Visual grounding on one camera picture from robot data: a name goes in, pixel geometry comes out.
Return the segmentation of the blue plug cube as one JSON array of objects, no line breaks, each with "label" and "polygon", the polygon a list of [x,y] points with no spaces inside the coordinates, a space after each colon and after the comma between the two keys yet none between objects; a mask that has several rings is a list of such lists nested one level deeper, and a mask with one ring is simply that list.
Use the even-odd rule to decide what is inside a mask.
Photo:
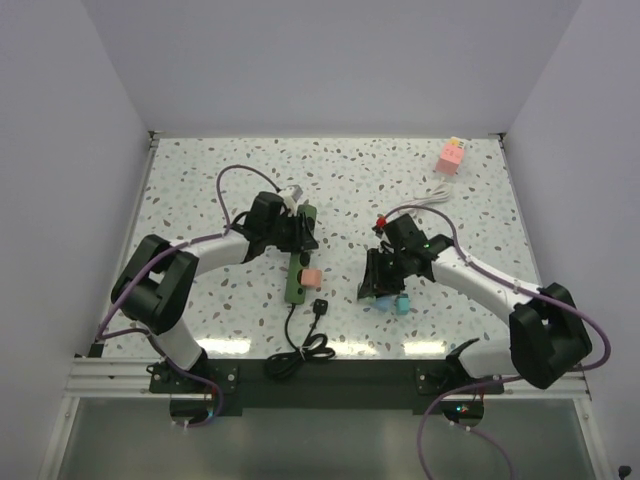
[{"label": "blue plug cube", "polygon": [[377,297],[372,303],[372,307],[380,312],[388,312],[394,306],[392,296]]}]

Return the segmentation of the teal plug cube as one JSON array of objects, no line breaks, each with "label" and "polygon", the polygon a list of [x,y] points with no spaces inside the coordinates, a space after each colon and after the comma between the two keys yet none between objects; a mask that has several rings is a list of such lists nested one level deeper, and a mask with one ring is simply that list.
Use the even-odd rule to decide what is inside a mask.
[{"label": "teal plug cube", "polygon": [[410,298],[406,293],[399,294],[395,299],[395,310],[398,316],[408,315],[411,309]]}]

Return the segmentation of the salmon plug cube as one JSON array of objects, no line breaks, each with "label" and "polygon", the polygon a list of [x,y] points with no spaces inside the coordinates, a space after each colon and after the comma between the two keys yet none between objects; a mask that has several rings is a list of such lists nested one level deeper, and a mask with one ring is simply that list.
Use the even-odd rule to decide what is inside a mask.
[{"label": "salmon plug cube", "polygon": [[322,284],[323,272],[320,269],[303,269],[300,273],[300,284],[306,288],[319,288]]}]

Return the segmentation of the green power strip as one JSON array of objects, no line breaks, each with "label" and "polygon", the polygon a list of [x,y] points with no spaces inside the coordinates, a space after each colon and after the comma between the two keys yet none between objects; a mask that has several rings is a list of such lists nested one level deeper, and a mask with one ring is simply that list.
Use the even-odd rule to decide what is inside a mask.
[{"label": "green power strip", "polygon": [[[299,209],[314,209],[316,222],[317,209],[315,206],[302,204],[298,206],[298,210]],[[284,290],[284,300],[287,304],[302,305],[305,302],[307,288],[300,284],[300,273],[310,265],[310,259],[311,251],[300,251],[290,254]]]}]

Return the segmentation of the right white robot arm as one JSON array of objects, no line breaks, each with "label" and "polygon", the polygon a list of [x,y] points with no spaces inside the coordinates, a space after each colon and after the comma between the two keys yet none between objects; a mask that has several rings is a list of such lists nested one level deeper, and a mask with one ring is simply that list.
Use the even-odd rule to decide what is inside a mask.
[{"label": "right white robot arm", "polygon": [[380,244],[367,251],[358,299],[398,297],[415,276],[467,296],[508,328],[505,341],[471,339],[447,355],[452,390],[466,393],[481,379],[504,375],[546,389],[591,354],[585,320],[565,287],[509,278],[473,259],[456,234],[428,237],[408,214],[382,216],[373,230]]}]

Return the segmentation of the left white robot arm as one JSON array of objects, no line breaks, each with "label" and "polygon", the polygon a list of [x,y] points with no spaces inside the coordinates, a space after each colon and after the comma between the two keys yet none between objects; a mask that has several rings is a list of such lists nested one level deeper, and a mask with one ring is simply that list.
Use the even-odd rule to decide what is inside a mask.
[{"label": "left white robot arm", "polygon": [[183,319],[194,279],[218,268],[248,263],[269,247],[290,255],[285,302],[301,305],[306,289],[321,283],[310,267],[317,208],[297,203],[295,193],[261,192],[251,209],[222,234],[175,243],[148,235],[138,245],[112,292],[111,302],[125,317],[147,328],[169,364],[171,378],[185,392],[207,380],[208,357]]}]

